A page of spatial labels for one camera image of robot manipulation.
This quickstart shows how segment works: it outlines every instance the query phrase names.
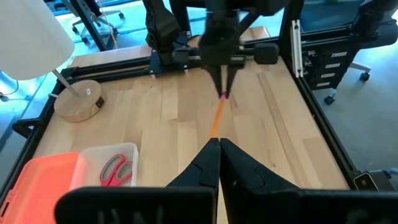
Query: lamp base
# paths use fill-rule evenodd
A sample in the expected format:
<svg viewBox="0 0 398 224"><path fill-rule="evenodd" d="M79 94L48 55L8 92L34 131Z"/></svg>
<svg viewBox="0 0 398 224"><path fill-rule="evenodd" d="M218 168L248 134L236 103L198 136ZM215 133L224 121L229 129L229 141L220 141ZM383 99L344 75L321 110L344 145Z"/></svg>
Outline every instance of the lamp base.
<svg viewBox="0 0 398 224"><path fill-rule="evenodd" d="M78 96L64 89L54 103L54 111L67 122L84 121L94 116L105 104L106 93L94 80L76 82L72 88Z"/></svg>

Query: orange box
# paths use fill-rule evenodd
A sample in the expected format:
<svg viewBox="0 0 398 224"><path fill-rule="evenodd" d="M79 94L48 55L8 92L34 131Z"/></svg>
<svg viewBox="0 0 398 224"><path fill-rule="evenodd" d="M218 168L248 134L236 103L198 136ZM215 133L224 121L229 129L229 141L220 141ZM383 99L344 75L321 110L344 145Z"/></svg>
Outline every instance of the orange box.
<svg viewBox="0 0 398 224"><path fill-rule="evenodd" d="M27 162L0 208L0 224L55 223L55 204L70 189L78 157L69 152Z"/></svg>

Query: scissors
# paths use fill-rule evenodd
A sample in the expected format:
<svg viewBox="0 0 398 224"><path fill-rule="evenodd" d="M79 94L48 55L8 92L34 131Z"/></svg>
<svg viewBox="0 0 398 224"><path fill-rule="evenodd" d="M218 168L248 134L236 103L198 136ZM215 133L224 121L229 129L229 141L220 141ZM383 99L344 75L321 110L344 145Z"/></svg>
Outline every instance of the scissors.
<svg viewBox="0 0 398 224"><path fill-rule="evenodd" d="M120 186L132 177L132 162L123 154L114 155L104 166L99 175L101 186Z"/></svg>

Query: wooden tabletop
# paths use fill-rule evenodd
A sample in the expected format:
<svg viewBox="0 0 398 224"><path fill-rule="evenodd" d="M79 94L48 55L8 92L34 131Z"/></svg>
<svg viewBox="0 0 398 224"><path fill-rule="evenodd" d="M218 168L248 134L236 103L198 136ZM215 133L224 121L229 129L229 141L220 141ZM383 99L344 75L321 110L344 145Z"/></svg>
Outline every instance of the wooden tabletop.
<svg viewBox="0 0 398 224"><path fill-rule="evenodd" d="M245 32L243 38L267 36L263 27L257 27ZM148 46L112 50L76 57L71 66L149 54ZM67 123L54 114L35 157L133 142L139 149L137 184L165 186L210 138L219 99L209 74L200 68L101 86L108 96L103 109L81 123ZM276 65L248 61L238 72L224 106L218 137L230 139L301 188L347 188L281 58ZM220 223L226 221L222 201L220 194Z"/></svg>

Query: chair wheel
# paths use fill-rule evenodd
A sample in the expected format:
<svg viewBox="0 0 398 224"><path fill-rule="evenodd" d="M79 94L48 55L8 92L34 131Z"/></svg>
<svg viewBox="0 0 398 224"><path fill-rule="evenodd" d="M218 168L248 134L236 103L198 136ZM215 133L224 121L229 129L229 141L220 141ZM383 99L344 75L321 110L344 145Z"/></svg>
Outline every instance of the chair wheel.
<svg viewBox="0 0 398 224"><path fill-rule="evenodd" d="M323 101L327 104L327 105L331 105L335 99L331 96L327 96L325 99L323 99Z"/></svg>
<svg viewBox="0 0 398 224"><path fill-rule="evenodd" d="M371 75L368 72L364 72L359 77L359 80L361 80L362 82L366 82L369 80L370 77L371 77Z"/></svg>
<svg viewBox="0 0 398 224"><path fill-rule="evenodd" d="M82 37L81 41L83 41L83 43L85 43L85 44L87 44L89 42L87 37Z"/></svg>

